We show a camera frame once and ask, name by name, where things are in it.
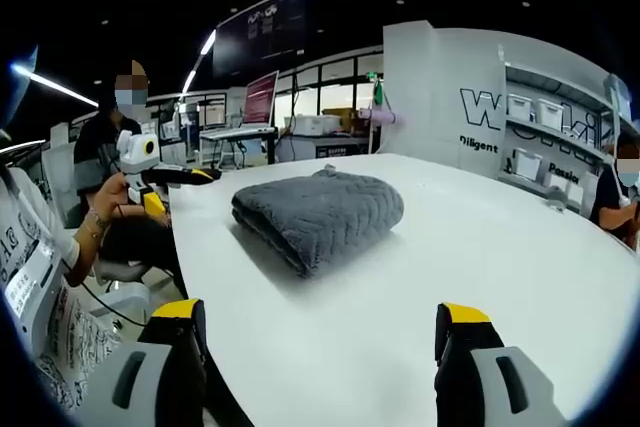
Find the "white storage box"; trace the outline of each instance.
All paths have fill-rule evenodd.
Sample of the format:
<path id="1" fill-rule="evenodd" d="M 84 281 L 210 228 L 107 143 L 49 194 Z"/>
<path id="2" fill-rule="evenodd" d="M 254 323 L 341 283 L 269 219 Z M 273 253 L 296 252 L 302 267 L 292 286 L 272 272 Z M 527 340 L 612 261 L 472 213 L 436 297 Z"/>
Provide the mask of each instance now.
<path id="1" fill-rule="evenodd" d="M 322 119 L 322 131 L 325 134 L 331 134 L 342 130 L 339 115 L 319 115 L 318 117 Z"/>
<path id="2" fill-rule="evenodd" d="M 591 172 L 585 172 L 580 179 L 580 187 L 582 187 L 582 210 L 583 217 L 591 215 L 593 203 L 596 200 L 596 191 L 598 190 L 598 176 Z"/>
<path id="3" fill-rule="evenodd" d="M 293 120 L 285 117 L 284 123 L 287 127 L 291 125 L 295 135 L 318 137 L 340 130 L 338 115 L 296 115 Z"/>
<path id="4" fill-rule="evenodd" d="M 524 149 L 516 149 L 514 173 L 529 180 L 536 180 L 542 156 L 527 152 Z"/>
<path id="5" fill-rule="evenodd" d="M 569 179 L 565 179 L 564 177 L 560 177 L 559 175 L 552 174 L 551 172 L 547 172 L 547 175 L 545 175 L 544 177 L 545 187 L 553 187 L 555 185 L 563 192 L 566 192 L 568 184 Z"/>
<path id="6" fill-rule="evenodd" d="M 573 182 L 569 182 L 569 186 L 567 187 L 567 201 L 582 205 L 583 194 L 584 191 L 582 187 Z"/>
<path id="7" fill-rule="evenodd" d="M 564 107 L 545 99 L 538 99 L 536 110 L 536 118 L 539 124 L 562 131 L 562 111 Z"/>
<path id="8" fill-rule="evenodd" d="M 531 99 L 521 95 L 509 94 L 507 113 L 520 120 L 531 121 Z"/>

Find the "black ceiling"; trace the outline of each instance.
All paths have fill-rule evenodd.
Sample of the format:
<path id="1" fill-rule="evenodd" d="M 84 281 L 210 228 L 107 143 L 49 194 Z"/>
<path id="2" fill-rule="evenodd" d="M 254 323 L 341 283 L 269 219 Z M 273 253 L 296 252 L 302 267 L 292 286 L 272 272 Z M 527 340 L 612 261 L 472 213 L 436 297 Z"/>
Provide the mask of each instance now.
<path id="1" fill-rule="evenodd" d="M 231 8 L 257 1 L 10 0 L 4 11 L 19 30 L 38 37 L 39 74 L 97 99 L 101 87 L 94 81 L 128 58 L 145 68 L 149 95 L 180 91 L 215 25 Z M 383 25 L 427 19 L 436 27 L 503 30 L 552 42 L 618 73 L 640 95 L 632 0 L 403 1 L 307 0 L 307 59 L 382 43 Z M 523 1 L 531 6 L 523 7 Z M 210 63 L 202 64 L 191 90 L 225 86 L 213 81 Z M 8 130 L 16 141 L 46 138 L 51 125 L 90 110 L 32 83 Z"/>

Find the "white wall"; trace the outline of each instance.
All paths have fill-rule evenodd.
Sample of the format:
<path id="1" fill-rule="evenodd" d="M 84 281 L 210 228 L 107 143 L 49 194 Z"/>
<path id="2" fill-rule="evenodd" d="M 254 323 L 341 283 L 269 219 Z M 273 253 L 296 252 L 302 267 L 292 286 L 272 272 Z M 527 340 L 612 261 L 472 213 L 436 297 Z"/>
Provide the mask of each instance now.
<path id="1" fill-rule="evenodd" d="M 604 96 L 606 71 L 546 42 L 503 32 L 434 29 L 426 21 L 387 26 L 385 89 L 401 123 L 383 129 L 383 151 L 495 177 L 507 154 L 504 61 L 562 77 Z M 486 98 L 479 96 L 481 91 Z M 480 109 L 474 110 L 474 96 L 480 99 Z M 492 118 L 473 118 L 484 109 Z M 498 146 L 498 152 L 470 148 L 461 136 L 486 147 Z"/>
<path id="2" fill-rule="evenodd" d="M 603 82 L 609 73 L 593 62 L 542 40 L 493 30 L 438 29 L 440 35 L 470 34 L 473 43 L 502 45 L 505 60 L 533 67 L 605 96 Z"/>

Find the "computer monitor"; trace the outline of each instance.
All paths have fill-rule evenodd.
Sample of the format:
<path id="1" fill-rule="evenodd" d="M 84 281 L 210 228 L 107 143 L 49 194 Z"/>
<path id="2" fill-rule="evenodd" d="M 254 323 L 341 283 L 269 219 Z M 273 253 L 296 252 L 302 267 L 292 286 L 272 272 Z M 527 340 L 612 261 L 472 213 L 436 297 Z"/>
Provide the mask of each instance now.
<path id="1" fill-rule="evenodd" d="M 242 125 L 271 125 L 277 83 L 278 72 L 272 72 L 247 85 Z"/>

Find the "bracelet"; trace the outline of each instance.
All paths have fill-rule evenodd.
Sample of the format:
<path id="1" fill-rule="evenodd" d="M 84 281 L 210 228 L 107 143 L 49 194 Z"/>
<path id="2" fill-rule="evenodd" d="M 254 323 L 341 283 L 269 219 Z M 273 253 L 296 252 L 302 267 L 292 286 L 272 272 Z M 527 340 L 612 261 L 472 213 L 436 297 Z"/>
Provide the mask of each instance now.
<path id="1" fill-rule="evenodd" d="M 93 230 L 91 230 L 91 227 L 89 227 L 88 224 L 85 224 L 85 227 L 87 228 L 87 231 L 89 232 L 89 234 L 91 234 L 91 238 L 93 240 L 97 240 L 98 242 L 100 242 L 100 239 L 102 238 L 102 234 L 98 234 Z"/>
<path id="2" fill-rule="evenodd" d="M 93 218 L 93 221 L 96 223 L 99 229 L 104 231 L 107 229 L 107 227 L 109 227 L 109 222 L 102 220 L 98 215 L 98 213 L 96 212 L 96 209 L 94 209 L 93 207 L 89 209 L 89 212 L 87 212 L 87 215 L 90 215 Z"/>

